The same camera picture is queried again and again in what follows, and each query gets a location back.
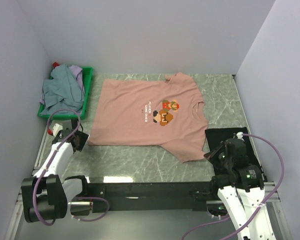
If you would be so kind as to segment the pink printed t-shirt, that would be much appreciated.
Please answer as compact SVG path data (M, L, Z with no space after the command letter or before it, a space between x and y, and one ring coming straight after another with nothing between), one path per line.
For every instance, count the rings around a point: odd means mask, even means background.
M88 143L91 146L159 146L180 162L204 158L208 121L194 79L103 82Z

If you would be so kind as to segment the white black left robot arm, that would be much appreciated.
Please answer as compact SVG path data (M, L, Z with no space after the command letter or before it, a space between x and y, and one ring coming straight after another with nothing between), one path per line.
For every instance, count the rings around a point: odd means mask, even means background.
M84 175L60 178L72 155L82 151L89 136L77 119L55 124L48 133L54 137L51 151L41 168L22 181L21 194L25 221L51 226L66 216L72 199L84 201L90 195Z

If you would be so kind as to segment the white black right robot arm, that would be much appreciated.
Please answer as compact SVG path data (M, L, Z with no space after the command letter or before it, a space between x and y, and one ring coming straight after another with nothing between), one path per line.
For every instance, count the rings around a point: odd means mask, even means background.
M249 162L243 139L230 138L205 155L225 171L211 178L209 193L221 200L239 240L276 239L266 206L261 169Z

